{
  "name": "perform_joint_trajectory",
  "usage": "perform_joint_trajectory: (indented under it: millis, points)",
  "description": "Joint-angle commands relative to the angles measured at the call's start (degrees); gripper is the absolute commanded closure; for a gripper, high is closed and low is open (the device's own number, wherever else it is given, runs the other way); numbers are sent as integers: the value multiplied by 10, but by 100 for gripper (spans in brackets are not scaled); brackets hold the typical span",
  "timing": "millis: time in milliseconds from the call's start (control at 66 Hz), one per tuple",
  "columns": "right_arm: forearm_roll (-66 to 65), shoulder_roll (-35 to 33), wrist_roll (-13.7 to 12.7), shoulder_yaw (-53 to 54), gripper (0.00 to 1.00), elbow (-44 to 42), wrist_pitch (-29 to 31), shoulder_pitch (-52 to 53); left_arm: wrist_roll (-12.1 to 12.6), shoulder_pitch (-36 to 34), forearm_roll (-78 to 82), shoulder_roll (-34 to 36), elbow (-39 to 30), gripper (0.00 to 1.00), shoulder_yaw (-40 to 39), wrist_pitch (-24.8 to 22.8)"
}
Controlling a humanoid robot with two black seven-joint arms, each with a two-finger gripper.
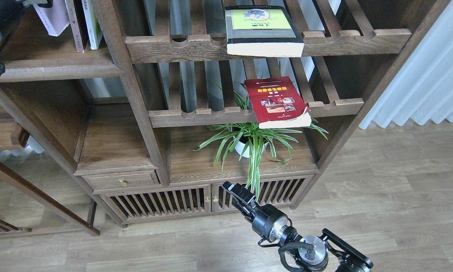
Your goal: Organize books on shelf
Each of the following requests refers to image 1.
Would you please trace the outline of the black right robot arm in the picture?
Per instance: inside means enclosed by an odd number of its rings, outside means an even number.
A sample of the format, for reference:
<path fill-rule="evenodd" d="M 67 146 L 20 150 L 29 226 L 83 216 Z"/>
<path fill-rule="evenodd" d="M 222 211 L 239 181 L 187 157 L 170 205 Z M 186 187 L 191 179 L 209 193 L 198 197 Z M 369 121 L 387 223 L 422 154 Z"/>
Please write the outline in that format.
<path fill-rule="evenodd" d="M 369 272 L 373 262 L 328 229 L 321 236 L 301 236 L 285 213 L 271 204 L 260 205 L 254 194 L 240 184 L 226 181 L 223 189 L 231 194 L 233 205 L 240 210 L 252 229 L 278 247 L 280 261 L 290 272 L 321 272 L 328 265 L 328 252 L 340 263 L 338 272 Z"/>

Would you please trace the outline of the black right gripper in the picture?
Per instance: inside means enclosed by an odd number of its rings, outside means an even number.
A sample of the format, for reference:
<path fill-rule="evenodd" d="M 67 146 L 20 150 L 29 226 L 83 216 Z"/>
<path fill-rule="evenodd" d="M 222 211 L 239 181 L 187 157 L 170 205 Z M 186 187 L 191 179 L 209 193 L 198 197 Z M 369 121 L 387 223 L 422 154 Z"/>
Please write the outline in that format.
<path fill-rule="evenodd" d="M 233 197 L 232 205 L 252 224 L 254 232 L 269 242 L 279 240 L 287 229 L 288 217 L 271 204 L 259 205 L 255 195 L 240 184 L 225 181 L 222 188 Z"/>

